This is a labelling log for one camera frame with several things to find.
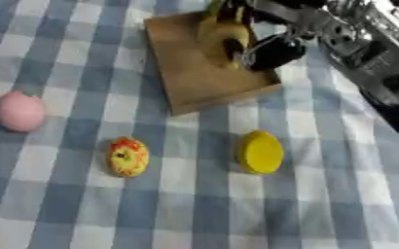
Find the red and yellow toy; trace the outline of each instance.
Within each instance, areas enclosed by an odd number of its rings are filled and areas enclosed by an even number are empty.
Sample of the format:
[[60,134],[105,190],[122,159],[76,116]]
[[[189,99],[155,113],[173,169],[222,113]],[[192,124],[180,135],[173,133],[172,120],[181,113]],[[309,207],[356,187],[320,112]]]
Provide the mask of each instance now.
[[148,148],[138,140],[120,137],[112,141],[107,153],[109,167],[120,176],[136,176],[150,161]]

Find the yellow lid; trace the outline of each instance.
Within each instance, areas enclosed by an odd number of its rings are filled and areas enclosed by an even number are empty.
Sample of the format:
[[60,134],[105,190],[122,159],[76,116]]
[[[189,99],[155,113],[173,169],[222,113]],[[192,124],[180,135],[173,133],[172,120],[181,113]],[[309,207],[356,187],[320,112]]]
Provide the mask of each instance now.
[[256,130],[247,134],[240,146],[239,159],[249,171],[269,174],[281,165],[284,152],[279,141],[271,134]]

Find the toy fruit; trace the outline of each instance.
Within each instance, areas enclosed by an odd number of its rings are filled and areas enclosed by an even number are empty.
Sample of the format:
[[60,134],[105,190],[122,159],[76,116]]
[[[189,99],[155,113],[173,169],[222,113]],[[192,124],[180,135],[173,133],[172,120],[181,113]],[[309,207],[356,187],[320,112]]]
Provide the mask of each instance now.
[[136,176],[148,166],[150,153],[138,140],[120,137],[112,141],[107,152],[109,167],[120,176]]
[[14,90],[0,98],[0,124],[12,131],[28,132],[42,125],[45,107],[41,98]]
[[279,141],[262,130],[246,134],[237,150],[238,162],[251,173],[270,174],[278,170],[284,157]]

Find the toy apple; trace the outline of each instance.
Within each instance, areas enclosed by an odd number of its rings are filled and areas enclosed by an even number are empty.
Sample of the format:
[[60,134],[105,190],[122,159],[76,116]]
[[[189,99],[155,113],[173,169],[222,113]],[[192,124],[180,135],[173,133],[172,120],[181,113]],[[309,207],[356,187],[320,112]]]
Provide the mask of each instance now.
[[5,128],[28,132],[44,123],[45,106],[36,95],[14,90],[0,98],[0,124]]

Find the yellow toy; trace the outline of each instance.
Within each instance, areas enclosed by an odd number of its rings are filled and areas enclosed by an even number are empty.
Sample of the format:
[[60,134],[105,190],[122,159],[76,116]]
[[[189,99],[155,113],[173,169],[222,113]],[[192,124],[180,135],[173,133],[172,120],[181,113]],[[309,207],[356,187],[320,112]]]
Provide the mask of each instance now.
[[150,161],[148,148],[138,140],[120,137],[112,141],[107,153],[109,167],[120,176],[136,176],[144,172]]
[[270,174],[278,170],[284,157],[279,141],[262,130],[246,134],[237,150],[238,162],[251,173]]

